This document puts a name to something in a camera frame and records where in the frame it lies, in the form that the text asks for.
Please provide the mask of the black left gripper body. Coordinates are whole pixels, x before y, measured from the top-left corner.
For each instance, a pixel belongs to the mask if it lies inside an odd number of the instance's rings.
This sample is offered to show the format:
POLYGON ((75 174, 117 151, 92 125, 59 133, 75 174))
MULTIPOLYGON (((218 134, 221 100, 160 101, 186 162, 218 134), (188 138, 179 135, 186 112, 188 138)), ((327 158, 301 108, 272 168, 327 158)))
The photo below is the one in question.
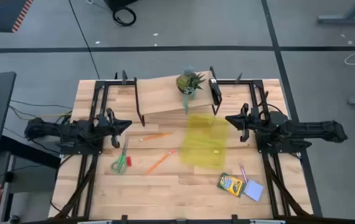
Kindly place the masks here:
POLYGON ((98 132, 100 134, 103 134, 104 136, 109 136, 111 135, 111 144, 114 148, 119 148, 120 143, 118 141, 117 136, 118 130, 115 126, 115 115, 114 112, 112 111, 111 108, 106 109, 106 115, 103 113, 99 113, 96 115, 96 119, 98 120, 98 124, 96 125, 96 128, 98 129, 98 132))

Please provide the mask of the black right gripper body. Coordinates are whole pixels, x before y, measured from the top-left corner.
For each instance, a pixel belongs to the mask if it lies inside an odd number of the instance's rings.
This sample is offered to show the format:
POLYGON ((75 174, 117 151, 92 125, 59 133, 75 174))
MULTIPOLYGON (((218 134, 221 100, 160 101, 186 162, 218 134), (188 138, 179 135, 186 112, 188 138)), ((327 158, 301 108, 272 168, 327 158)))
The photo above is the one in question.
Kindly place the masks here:
POLYGON ((249 138, 249 131, 252 130, 254 132, 261 133, 270 133, 270 128, 268 127, 268 123, 262 120, 259 115, 248 114, 249 105, 244 103, 240 110, 240 121, 242 122, 242 135, 240 137, 241 142, 245 142, 249 138))

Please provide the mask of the green-handled scissors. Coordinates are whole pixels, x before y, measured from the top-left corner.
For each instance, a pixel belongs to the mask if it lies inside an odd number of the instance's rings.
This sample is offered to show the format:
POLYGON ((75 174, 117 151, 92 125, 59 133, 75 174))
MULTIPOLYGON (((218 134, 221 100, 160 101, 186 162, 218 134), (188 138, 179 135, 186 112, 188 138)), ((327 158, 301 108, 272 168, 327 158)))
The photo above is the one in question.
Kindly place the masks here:
POLYGON ((128 148, 128 138, 125 139, 125 143, 121 152, 121 155, 119 158, 111 165, 111 169, 115 171, 118 174, 124 174, 125 170, 127 168, 127 156, 126 156, 126 151, 128 148))

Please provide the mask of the yellow translucent plastic box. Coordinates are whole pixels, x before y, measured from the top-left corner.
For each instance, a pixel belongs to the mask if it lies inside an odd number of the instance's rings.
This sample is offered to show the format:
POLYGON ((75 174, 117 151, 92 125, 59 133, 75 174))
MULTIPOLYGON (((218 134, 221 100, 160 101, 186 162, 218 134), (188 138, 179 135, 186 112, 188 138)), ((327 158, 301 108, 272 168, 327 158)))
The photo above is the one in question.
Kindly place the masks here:
POLYGON ((229 123, 210 115, 190 115, 181 148, 185 164, 221 170, 225 163, 229 123))

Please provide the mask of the orange pencil pink eraser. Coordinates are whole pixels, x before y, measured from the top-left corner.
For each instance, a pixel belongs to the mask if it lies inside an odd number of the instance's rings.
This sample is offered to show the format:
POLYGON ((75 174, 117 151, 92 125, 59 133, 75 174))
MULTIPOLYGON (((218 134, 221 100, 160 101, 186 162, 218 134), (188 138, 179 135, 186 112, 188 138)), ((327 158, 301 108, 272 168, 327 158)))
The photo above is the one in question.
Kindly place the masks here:
POLYGON ((155 164, 153 164, 145 173, 144 175, 150 174, 157 166, 159 166, 163 161, 165 161, 171 154, 175 152, 175 149, 170 150, 167 154, 165 154, 160 160, 158 160, 155 164))

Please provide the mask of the yellow green crayon box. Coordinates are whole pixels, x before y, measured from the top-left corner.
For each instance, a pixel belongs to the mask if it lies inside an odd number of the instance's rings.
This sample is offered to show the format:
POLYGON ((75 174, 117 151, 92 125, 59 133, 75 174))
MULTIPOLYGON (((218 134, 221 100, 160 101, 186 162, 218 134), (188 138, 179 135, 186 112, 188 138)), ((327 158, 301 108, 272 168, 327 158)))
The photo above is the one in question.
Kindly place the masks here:
POLYGON ((217 186, 235 197, 241 197, 245 184, 242 180, 224 172, 220 175, 217 186))

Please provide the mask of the pink pen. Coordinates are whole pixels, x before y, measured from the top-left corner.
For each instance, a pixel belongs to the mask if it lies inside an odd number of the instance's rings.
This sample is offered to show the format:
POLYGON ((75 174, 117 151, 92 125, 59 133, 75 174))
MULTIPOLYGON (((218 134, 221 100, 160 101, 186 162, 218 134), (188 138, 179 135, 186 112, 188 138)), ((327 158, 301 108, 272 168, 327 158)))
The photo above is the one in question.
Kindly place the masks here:
POLYGON ((243 176, 244 183, 246 185, 248 180, 247 180, 247 176, 246 176, 245 169, 244 169, 243 165, 240 165, 240 170, 241 170, 241 173, 242 173, 242 176, 243 176))

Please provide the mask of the potted succulent plant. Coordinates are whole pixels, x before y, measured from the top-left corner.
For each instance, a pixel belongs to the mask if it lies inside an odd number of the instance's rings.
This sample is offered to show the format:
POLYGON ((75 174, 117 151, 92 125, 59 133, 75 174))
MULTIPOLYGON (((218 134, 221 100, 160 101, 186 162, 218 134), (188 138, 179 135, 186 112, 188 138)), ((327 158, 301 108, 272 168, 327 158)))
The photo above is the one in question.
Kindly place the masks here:
POLYGON ((188 66, 176 78, 176 86, 182 93, 182 106, 186 114, 189 113, 189 100, 194 100, 197 95, 197 90, 201 90, 200 86, 205 80, 202 73, 193 72, 193 68, 188 66))

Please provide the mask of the lavender sticky note pad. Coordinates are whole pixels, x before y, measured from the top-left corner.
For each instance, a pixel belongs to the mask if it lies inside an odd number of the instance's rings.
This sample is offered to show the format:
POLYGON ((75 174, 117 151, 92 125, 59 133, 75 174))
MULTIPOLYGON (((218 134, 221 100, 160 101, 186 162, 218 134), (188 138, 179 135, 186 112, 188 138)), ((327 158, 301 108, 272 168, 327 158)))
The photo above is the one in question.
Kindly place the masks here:
POLYGON ((260 185, 258 182, 250 179, 248 180, 245 188, 244 194, 250 197, 252 200, 258 202, 263 192, 263 186, 260 185))

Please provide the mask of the grey desk leg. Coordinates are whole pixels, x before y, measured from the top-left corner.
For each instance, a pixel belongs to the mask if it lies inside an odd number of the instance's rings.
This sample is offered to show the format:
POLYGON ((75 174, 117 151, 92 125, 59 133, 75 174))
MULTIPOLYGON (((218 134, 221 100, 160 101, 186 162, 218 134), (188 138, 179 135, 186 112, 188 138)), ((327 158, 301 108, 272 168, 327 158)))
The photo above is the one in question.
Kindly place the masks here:
POLYGON ((342 16, 318 16, 319 24, 355 24, 355 5, 342 16))

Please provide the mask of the black orange-striped floor mat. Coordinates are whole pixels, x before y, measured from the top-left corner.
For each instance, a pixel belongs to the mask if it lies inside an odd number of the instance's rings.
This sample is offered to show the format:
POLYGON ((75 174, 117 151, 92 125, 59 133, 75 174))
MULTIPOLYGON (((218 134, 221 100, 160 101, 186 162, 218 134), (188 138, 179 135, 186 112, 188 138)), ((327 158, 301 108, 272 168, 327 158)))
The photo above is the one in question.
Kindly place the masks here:
POLYGON ((34 0, 0 0, 0 32, 17 32, 33 2, 34 0))

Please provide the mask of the wooden table with black frame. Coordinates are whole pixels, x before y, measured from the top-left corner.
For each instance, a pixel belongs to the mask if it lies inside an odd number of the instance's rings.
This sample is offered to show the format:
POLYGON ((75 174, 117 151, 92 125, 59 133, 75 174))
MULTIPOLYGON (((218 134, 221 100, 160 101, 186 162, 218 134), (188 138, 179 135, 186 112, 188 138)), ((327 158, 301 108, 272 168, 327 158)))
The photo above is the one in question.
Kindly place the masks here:
MULTIPOLYGON (((205 81, 200 84, 202 89, 197 90, 196 98, 189 100, 189 110, 199 106, 211 106, 213 113, 217 114, 220 105, 214 105, 209 86, 210 78, 217 79, 214 69, 211 67, 206 71, 195 73, 202 73, 205 81)), ((134 79, 136 112, 143 126, 145 125, 144 117, 148 114, 184 110, 182 106, 182 93, 176 86, 176 78, 179 75, 140 80, 137 78, 134 79)))

